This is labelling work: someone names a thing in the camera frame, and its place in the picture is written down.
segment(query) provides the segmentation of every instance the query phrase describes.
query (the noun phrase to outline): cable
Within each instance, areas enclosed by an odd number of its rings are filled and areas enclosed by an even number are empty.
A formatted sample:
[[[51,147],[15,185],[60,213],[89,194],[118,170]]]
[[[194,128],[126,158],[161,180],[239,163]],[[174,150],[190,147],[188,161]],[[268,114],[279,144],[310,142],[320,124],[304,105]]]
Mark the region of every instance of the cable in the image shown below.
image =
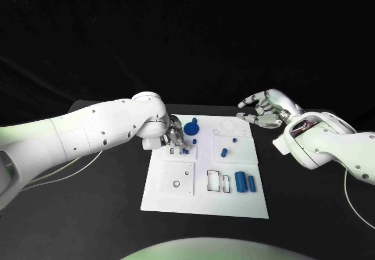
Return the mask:
[[[372,225],[364,221],[364,219],[360,217],[360,215],[359,215],[357,211],[354,210],[353,205],[351,205],[351,203],[350,203],[348,196],[347,196],[347,191],[346,191],[346,176],[347,176],[347,170],[344,171],[344,178],[343,178],[343,190],[344,190],[344,196],[346,196],[347,203],[348,203],[348,205],[350,205],[350,207],[351,207],[353,213],[359,216],[359,218],[361,219],[361,221],[375,229],[375,226],[372,226]]]
[[[60,179],[57,179],[57,180],[47,181],[46,183],[34,184],[33,186],[24,188],[21,191],[25,191],[25,190],[28,190],[30,188],[34,188],[34,187],[37,187],[37,186],[40,186],[40,185],[44,185],[44,184],[48,184],[48,183],[54,183],[56,181],[64,180],[64,179],[67,179],[69,177],[72,177],[73,175],[76,175],[76,174],[93,163],[93,161],[95,161],[96,158],[99,157],[100,153],[102,153],[102,151],[98,153],[96,157],[95,157],[95,158],[92,159],[92,161],[87,163],[87,165],[86,165],[79,171],[76,171],[73,174],[70,174],[69,176],[66,176],[66,177],[63,177],[63,178],[60,178]]]
[[[64,166],[61,166],[56,171],[53,171],[53,172],[48,173],[47,175],[44,175],[44,176],[41,176],[41,177],[38,177],[38,178],[30,180],[28,183],[27,183],[27,185],[31,184],[33,182],[36,182],[36,181],[44,179],[46,177],[51,176],[51,175],[56,174],[57,172],[60,172],[60,171],[61,171],[67,166],[70,166],[79,159],[80,159],[80,157],[76,158],[72,162],[69,162]]]

